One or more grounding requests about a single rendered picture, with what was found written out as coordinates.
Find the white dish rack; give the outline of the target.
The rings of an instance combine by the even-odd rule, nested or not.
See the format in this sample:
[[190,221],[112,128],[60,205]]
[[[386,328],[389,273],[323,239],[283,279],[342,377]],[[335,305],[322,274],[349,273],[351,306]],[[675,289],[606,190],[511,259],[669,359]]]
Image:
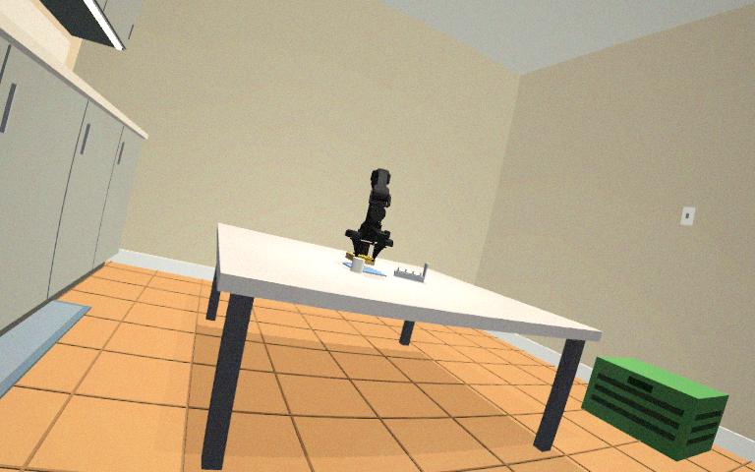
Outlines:
[[399,278],[403,278],[403,279],[407,279],[407,280],[411,280],[411,281],[416,281],[416,282],[420,282],[420,283],[425,283],[428,267],[429,267],[429,264],[425,263],[423,275],[422,275],[421,272],[420,272],[420,275],[414,274],[414,272],[415,272],[414,270],[412,271],[412,273],[409,273],[409,272],[407,272],[406,268],[405,268],[405,271],[401,271],[401,270],[399,270],[400,267],[398,267],[398,269],[396,269],[394,271],[393,275],[395,277],[399,277]]

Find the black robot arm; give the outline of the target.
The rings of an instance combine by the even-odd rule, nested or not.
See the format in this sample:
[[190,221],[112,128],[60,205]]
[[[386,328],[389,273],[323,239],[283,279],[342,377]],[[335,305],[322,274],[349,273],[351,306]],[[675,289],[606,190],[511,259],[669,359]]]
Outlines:
[[[369,208],[366,216],[366,220],[374,220],[381,222],[386,215],[385,207],[390,207],[391,203],[391,196],[389,194],[389,189],[386,187],[386,185],[389,184],[391,174],[389,173],[389,170],[387,169],[376,169],[373,170],[372,176],[371,176],[371,185],[372,190],[370,193],[370,199],[369,199]],[[387,203],[387,204],[386,204]],[[362,234],[362,232],[365,230],[365,221],[361,224],[360,229],[358,229],[358,232]],[[384,240],[388,240],[390,237],[390,232],[387,230],[381,231],[381,228],[379,227],[374,228],[372,225],[370,225],[369,229],[367,230],[366,237],[371,236],[376,241],[381,241],[382,243]],[[361,239],[365,241],[370,241],[366,239]],[[370,245],[374,245],[374,241],[365,242],[362,241],[360,245],[359,255],[368,256]]]

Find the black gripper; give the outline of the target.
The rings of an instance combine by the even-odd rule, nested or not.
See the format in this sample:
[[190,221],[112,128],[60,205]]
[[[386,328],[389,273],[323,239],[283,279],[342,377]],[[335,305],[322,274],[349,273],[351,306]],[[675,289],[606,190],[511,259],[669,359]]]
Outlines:
[[365,224],[366,224],[365,230],[362,232],[362,234],[358,231],[347,229],[345,232],[345,236],[350,237],[350,239],[352,240],[356,258],[358,258],[358,255],[359,255],[360,245],[362,243],[361,239],[377,242],[374,246],[374,251],[373,251],[373,256],[372,256],[373,258],[372,262],[373,262],[378,256],[379,252],[382,249],[387,248],[385,246],[393,247],[393,240],[391,239],[384,240],[384,242],[382,243],[381,241],[374,240],[371,236],[366,237],[367,230],[369,229],[370,225],[372,225],[374,228],[377,228],[377,229],[379,227],[381,228],[382,225],[381,225],[381,222],[370,220],[370,219],[367,219],[367,221],[365,221]]

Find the light blue square mat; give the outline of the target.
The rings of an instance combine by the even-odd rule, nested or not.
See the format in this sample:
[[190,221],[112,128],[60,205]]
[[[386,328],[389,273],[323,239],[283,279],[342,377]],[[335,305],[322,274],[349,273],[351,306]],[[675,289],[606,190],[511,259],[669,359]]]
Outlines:
[[[348,267],[350,267],[350,268],[351,268],[351,264],[347,264],[347,263],[343,263],[343,264],[344,264],[345,266],[348,266]],[[375,269],[373,269],[373,268],[371,268],[371,267],[366,267],[366,266],[364,266],[364,268],[363,268],[363,272],[364,272],[364,273],[375,274],[375,275],[380,275],[380,276],[385,276],[385,277],[386,277],[386,275],[385,275],[385,274],[383,274],[383,273],[381,273],[381,272],[379,272],[379,271],[377,271],[377,270],[375,270]]]

